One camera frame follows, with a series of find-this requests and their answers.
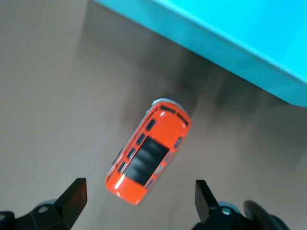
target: gray surface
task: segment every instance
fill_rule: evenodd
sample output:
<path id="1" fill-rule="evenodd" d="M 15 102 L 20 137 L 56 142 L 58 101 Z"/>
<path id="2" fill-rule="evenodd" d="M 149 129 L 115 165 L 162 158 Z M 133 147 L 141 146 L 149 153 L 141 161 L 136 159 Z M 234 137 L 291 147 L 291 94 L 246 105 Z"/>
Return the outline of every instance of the gray surface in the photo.
<path id="1" fill-rule="evenodd" d="M 305 108 L 92 2 L 2 1 L 0 41 L 1 210 L 21 216 L 86 177 L 74 230 L 188 230 L 205 179 L 218 200 L 242 210 L 250 198 L 306 228 Z M 195 108 L 192 128 L 131 206 L 104 177 L 150 103 L 174 92 Z"/>

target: black mechanical part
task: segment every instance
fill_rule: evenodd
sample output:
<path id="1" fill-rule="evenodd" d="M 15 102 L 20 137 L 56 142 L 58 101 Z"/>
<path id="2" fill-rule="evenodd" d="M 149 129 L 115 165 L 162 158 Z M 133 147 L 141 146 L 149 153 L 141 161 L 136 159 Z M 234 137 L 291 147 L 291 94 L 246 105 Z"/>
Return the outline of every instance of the black mechanical part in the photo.
<path id="1" fill-rule="evenodd" d="M 40 205 L 17 219 L 12 212 L 0 212 L 0 230 L 70 230 L 86 203 L 86 179 L 77 178 L 54 204 Z"/>
<path id="2" fill-rule="evenodd" d="M 219 206 L 204 180 L 195 185 L 195 207 L 200 217 L 192 230 L 289 230 L 278 217 L 268 214 L 253 201 L 244 203 L 245 218 L 231 207 Z"/>

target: metal bolt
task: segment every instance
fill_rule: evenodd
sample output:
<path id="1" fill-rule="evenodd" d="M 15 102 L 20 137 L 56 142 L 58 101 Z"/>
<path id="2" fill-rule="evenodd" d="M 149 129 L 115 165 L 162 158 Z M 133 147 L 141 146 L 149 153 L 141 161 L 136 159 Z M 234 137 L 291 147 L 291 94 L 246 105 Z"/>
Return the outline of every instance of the metal bolt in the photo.
<path id="1" fill-rule="evenodd" d="M 222 213 L 224 214 L 224 215 L 230 215 L 231 214 L 231 210 L 230 210 L 230 208 L 228 208 L 228 207 L 223 207 L 222 208 Z"/>
<path id="2" fill-rule="evenodd" d="M 0 221 L 3 220 L 5 218 L 5 215 L 0 214 Z"/>
<path id="3" fill-rule="evenodd" d="M 38 212 L 39 212 L 39 213 L 44 213 L 44 212 L 46 212 L 47 210 L 48 210 L 48 207 L 42 206 L 42 207 L 38 210 Z"/>

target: screw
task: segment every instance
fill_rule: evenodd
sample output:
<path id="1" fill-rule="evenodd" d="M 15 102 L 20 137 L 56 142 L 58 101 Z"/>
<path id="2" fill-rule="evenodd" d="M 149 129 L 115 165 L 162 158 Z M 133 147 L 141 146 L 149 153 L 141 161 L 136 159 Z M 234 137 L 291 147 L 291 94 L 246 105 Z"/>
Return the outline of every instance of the screw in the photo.
<path id="1" fill-rule="evenodd" d="M 0 214 L 0 221 L 3 220 L 5 218 L 5 215 Z"/>
<path id="2" fill-rule="evenodd" d="M 222 208 L 222 213 L 229 216 L 231 214 L 231 210 L 228 207 L 224 207 Z"/>
<path id="3" fill-rule="evenodd" d="M 39 212 L 39 213 L 44 213 L 44 212 L 46 212 L 47 210 L 48 210 L 48 207 L 42 206 L 42 207 L 38 210 L 38 212 Z"/>

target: toy car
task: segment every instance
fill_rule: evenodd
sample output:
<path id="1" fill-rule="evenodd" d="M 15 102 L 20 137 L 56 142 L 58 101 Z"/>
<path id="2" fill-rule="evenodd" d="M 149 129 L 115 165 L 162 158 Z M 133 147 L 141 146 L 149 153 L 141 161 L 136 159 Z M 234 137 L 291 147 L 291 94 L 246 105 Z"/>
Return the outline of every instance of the toy car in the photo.
<path id="1" fill-rule="evenodd" d="M 106 176 L 106 188 L 137 205 L 174 156 L 191 126 L 189 115 L 176 102 L 152 103 Z"/>

